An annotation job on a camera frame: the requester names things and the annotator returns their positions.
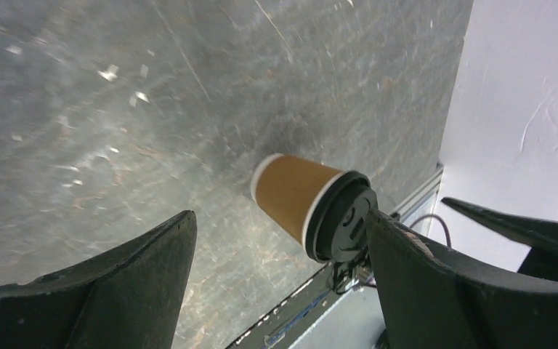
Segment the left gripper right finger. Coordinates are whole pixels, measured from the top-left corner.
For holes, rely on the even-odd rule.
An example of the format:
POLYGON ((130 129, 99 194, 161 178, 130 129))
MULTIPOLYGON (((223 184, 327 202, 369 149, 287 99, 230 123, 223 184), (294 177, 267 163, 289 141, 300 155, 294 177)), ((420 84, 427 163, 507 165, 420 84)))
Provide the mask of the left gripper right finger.
POLYGON ((372 210, 366 232, 391 348, 558 348, 558 282, 514 273, 372 210))

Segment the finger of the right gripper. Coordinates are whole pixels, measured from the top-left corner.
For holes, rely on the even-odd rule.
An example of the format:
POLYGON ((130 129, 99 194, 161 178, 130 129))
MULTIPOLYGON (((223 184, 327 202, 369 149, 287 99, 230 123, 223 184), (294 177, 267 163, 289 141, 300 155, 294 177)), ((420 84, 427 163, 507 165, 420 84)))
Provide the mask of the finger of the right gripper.
POLYGON ((442 203, 505 238, 530 247, 518 273, 558 282, 558 222, 494 211, 445 197, 442 203))

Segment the black coffee cup lid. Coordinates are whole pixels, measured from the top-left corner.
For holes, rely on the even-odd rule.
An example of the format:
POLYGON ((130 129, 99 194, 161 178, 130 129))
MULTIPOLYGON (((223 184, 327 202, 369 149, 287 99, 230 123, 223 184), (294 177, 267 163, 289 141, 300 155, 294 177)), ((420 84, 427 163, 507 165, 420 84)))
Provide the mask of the black coffee cup lid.
POLYGON ((340 172, 316 194, 305 217, 302 244, 316 262, 349 262, 367 246, 365 219, 378 208, 369 179, 357 171, 340 172))

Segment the brown paper coffee cup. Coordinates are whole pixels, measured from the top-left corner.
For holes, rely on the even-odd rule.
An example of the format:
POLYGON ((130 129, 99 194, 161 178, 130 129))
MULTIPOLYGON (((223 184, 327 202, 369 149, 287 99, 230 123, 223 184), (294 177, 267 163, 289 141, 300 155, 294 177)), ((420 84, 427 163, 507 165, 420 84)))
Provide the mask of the brown paper coffee cup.
POLYGON ((251 178, 257 206, 302 246, 315 208, 347 172, 283 153, 264 158, 251 178))

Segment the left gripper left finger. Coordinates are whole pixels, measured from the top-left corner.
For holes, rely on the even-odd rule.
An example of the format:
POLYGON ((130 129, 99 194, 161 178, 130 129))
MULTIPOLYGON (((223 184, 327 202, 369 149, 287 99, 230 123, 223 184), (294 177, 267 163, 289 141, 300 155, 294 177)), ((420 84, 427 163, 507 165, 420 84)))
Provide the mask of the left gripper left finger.
POLYGON ((170 348, 196 239, 186 210, 69 268, 0 286, 0 348, 170 348))

